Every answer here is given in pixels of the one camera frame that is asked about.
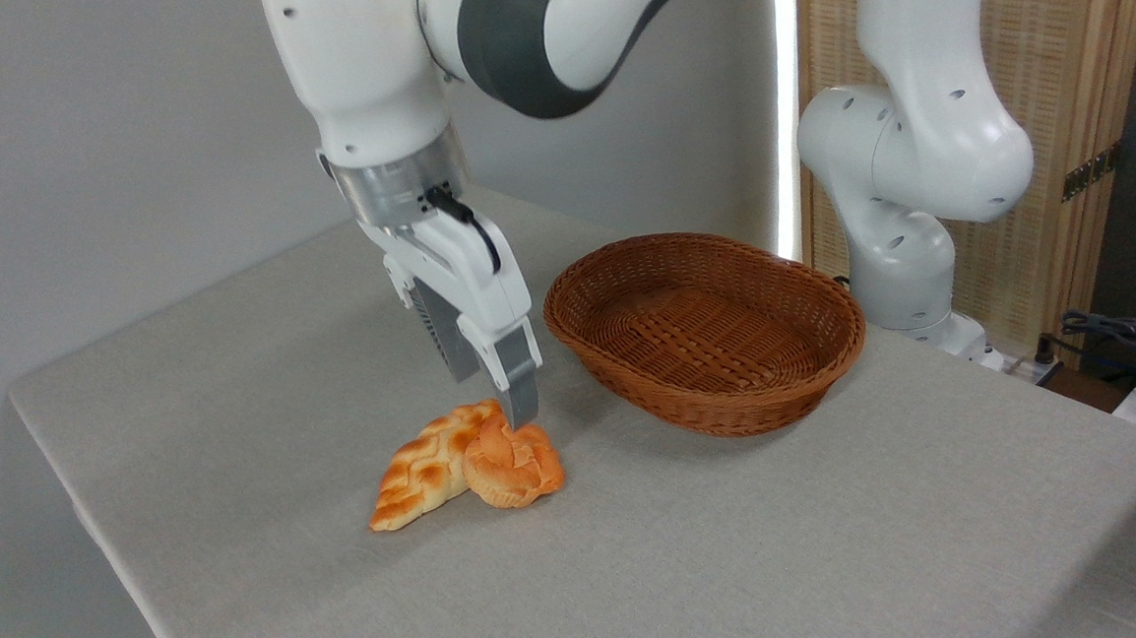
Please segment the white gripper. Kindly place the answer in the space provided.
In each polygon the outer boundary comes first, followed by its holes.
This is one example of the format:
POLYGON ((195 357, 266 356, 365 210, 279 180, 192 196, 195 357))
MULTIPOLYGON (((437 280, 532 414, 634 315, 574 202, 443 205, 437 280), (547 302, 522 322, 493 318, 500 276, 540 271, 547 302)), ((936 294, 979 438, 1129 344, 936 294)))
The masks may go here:
POLYGON ((484 369, 508 425, 520 429, 537 419, 543 364, 528 319, 532 300, 504 234, 486 217, 475 224, 494 242, 498 268, 475 225, 441 211, 396 229, 359 227, 385 253, 391 284, 456 381, 484 369))

